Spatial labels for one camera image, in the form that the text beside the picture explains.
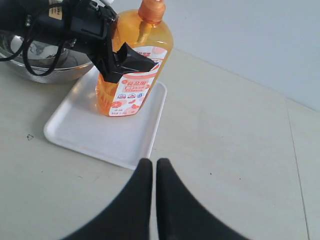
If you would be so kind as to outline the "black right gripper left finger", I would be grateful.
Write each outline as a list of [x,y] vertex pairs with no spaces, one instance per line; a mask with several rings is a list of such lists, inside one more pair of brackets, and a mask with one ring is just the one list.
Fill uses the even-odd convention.
[[129,181],[96,217],[65,240],[148,240],[153,190],[153,165],[142,158]]

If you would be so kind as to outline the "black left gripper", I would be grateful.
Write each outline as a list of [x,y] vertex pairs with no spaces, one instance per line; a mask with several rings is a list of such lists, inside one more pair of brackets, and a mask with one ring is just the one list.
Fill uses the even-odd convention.
[[113,51],[117,14],[108,4],[93,0],[64,0],[59,7],[43,6],[37,24],[43,32],[39,38],[51,45],[60,45],[84,53],[100,71],[104,80],[117,83],[122,75],[147,73],[155,62],[133,50],[126,42]]

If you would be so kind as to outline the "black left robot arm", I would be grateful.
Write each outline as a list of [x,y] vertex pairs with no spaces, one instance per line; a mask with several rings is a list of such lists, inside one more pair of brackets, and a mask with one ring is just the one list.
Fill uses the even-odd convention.
[[[1,58],[8,62],[22,55],[27,71],[37,77],[50,75],[64,49],[86,54],[104,81],[118,83],[122,76],[147,73],[156,63],[124,43],[113,51],[112,38],[118,21],[117,13],[104,1],[94,0],[2,0],[0,30],[23,38],[18,50]],[[47,71],[37,73],[28,59],[33,41],[57,46],[57,53]]]

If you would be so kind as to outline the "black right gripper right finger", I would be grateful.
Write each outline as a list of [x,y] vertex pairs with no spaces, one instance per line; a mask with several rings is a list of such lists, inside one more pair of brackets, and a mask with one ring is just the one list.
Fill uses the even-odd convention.
[[156,163],[156,218],[160,240],[247,239],[192,195],[167,158]]

